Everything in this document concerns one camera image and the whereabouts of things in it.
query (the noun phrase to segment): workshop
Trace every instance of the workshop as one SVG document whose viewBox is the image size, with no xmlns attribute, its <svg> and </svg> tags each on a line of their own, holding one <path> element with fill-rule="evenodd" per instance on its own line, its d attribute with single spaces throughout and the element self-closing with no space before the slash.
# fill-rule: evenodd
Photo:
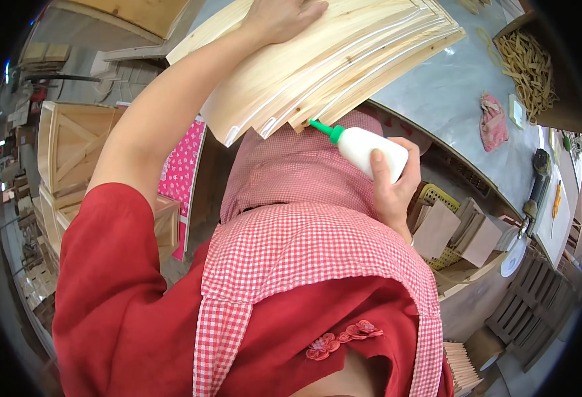
<svg viewBox="0 0 582 397">
<path fill-rule="evenodd" d="M 582 92 L 530 3 L 50 1 L 0 79 L 28 377 L 537 393 L 582 310 Z"/>
</svg>

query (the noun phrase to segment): red shirt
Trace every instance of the red shirt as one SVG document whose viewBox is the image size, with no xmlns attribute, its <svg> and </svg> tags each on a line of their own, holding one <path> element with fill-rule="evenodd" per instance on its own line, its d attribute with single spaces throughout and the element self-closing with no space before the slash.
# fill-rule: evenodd
<svg viewBox="0 0 582 397">
<path fill-rule="evenodd" d="M 67 396 L 190 395 L 200 285 L 209 241 L 167 293 L 159 272 L 154 217 L 144 197 L 122 184 L 92 189 L 65 232 L 53 338 Z M 323 361 L 308 345 L 368 320 L 381 337 L 354 340 Z M 355 277 L 306 285 L 254 306 L 245 338 L 219 396 L 289 396 L 344 367 L 346 349 L 385 356 L 407 396 L 418 317 L 395 280 Z M 454 395 L 444 362 L 439 396 Z"/>
</svg>

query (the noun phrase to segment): pink heart pattern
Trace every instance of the pink heart pattern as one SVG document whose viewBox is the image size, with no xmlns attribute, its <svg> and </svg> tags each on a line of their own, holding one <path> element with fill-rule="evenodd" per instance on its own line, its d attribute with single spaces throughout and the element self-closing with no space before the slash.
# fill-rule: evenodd
<svg viewBox="0 0 582 397">
<path fill-rule="evenodd" d="M 198 163 L 198 152 L 204 139 L 205 122 L 196 120 L 189 128 L 177 147 L 165 160 L 161 171 L 161 182 L 158 192 L 160 195 L 179 200 L 181 202 L 181 222 L 179 223 L 179 248 L 172 254 L 178 260 L 183 260 L 187 242 L 187 219 L 192 201 L 192 184 Z"/>
</svg>

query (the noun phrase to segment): pink rag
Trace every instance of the pink rag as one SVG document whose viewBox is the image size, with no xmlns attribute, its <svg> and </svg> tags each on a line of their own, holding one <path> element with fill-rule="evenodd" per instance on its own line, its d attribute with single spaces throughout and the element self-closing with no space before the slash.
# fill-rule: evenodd
<svg viewBox="0 0 582 397">
<path fill-rule="evenodd" d="M 501 102 L 488 93 L 481 96 L 481 116 L 480 128 L 481 139 L 486 152 L 492 152 L 507 141 L 507 126 L 505 125 L 505 109 Z"/>
</svg>

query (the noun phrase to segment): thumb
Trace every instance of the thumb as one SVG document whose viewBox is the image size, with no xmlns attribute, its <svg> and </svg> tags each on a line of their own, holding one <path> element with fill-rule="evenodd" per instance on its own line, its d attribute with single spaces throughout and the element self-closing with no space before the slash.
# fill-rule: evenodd
<svg viewBox="0 0 582 397">
<path fill-rule="evenodd" d="M 319 3 L 312 4 L 309 8 L 301 12 L 299 16 L 304 22 L 304 26 L 307 27 L 318 20 L 327 8 L 328 3 L 326 1 L 320 1 Z"/>
<path fill-rule="evenodd" d="M 370 152 L 370 168 L 372 169 L 376 189 L 382 191 L 390 187 L 390 169 L 381 150 L 373 149 Z"/>
</svg>

